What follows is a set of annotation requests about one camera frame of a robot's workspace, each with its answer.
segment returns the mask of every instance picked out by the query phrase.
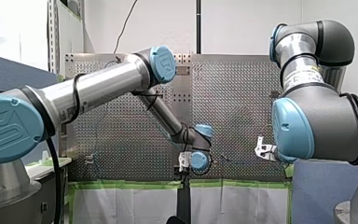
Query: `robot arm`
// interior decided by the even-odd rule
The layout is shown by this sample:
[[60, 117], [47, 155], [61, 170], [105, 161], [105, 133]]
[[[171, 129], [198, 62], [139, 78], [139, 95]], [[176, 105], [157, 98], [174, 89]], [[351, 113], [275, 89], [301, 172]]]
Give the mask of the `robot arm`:
[[338, 22], [275, 29], [270, 58], [281, 68], [283, 87], [272, 109], [275, 158], [358, 164], [358, 97], [339, 93], [353, 55], [351, 33]]
[[173, 55], [162, 46], [130, 54], [122, 63], [41, 90], [25, 86], [3, 92], [0, 94], [0, 163], [21, 158], [39, 142], [53, 136], [61, 124], [129, 91], [147, 93], [139, 94], [141, 100], [151, 106], [153, 115], [174, 142], [209, 150], [208, 133], [188, 130], [188, 138], [183, 137], [185, 130], [181, 122], [164, 102], [157, 97], [153, 103], [152, 87], [168, 83], [174, 76]]

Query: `pegboard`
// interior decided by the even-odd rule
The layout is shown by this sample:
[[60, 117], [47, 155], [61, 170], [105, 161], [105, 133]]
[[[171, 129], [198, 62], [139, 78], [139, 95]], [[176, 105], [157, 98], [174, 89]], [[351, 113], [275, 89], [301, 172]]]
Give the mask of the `pegboard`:
[[[66, 78], [103, 69], [124, 56], [67, 54]], [[171, 106], [172, 84], [155, 88]], [[63, 154], [74, 159], [70, 180], [172, 180], [175, 149], [168, 138], [138, 97], [127, 93], [79, 116], [66, 127], [67, 148]]]
[[213, 126], [217, 165], [201, 178], [284, 180], [284, 167], [255, 155], [257, 136], [273, 144], [272, 91], [280, 91], [268, 56], [193, 55], [193, 123]]
[[[254, 152], [260, 134], [265, 143], [273, 144], [271, 92], [281, 90], [276, 65], [267, 56], [176, 54], [175, 58], [177, 76], [158, 90], [184, 123], [213, 126], [216, 162], [201, 178], [283, 181], [284, 167], [263, 161]], [[116, 60], [112, 54], [69, 54], [66, 76], [96, 71]], [[164, 134], [137, 97], [118, 97], [67, 127], [64, 154], [74, 159], [70, 179], [172, 180], [182, 146], [173, 146]], [[221, 160], [222, 155], [229, 161]]]

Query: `green tape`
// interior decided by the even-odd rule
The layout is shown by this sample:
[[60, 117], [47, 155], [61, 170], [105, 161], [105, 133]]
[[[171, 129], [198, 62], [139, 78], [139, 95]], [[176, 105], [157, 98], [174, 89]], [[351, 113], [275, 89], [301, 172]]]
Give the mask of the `green tape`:
[[287, 178], [292, 178], [295, 174], [295, 165], [290, 164], [289, 166], [287, 166], [287, 168], [284, 170], [284, 173], [286, 174]]
[[293, 210], [293, 185], [290, 183], [287, 193], [287, 224], [292, 224], [292, 210]]
[[222, 186], [245, 187], [253, 189], [288, 189], [291, 182], [259, 182], [246, 180], [190, 180], [191, 188], [219, 188]]
[[91, 182], [71, 182], [73, 189], [179, 189], [179, 181], [135, 182], [124, 180], [98, 180]]

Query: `blue joint cap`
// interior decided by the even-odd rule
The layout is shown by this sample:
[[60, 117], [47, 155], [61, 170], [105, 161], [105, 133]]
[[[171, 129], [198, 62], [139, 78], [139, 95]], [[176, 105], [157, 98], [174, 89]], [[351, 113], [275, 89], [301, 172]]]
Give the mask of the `blue joint cap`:
[[280, 151], [278, 151], [278, 159], [279, 161], [287, 162], [287, 163], [293, 163], [297, 160], [297, 158], [294, 157], [288, 157], [283, 155]]
[[196, 131], [209, 139], [213, 136], [213, 128], [207, 124], [196, 124]]
[[191, 154], [191, 167], [195, 171], [203, 171], [209, 166], [208, 157], [200, 151]]
[[176, 75], [175, 59], [166, 46], [153, 47], [150, 50], [150, 66], [156, 80], [161, 84], [172, 81]]
[[312, 128], [301, 108], [289, 98], [272, 106], [274, 139], [281, 160], [310, 159], [315, 150]]
[[42, 140], [44, 130], [42, 117], [32, 105], [0, 96], [0, 163], [25, 156]]

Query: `silver arm segment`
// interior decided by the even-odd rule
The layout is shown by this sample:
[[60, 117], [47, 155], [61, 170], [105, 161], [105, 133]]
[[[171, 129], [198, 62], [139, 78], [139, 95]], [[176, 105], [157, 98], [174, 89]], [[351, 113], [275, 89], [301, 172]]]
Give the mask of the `silver arm segment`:
[[170, 134], [172, 141], [208, 151], [211, 147], [208, 137], [196, 129], [186, 127], [156, 95], [157, 92], [152, 88], [139, 94], [139, 99], [149, 108], [165, 131]]

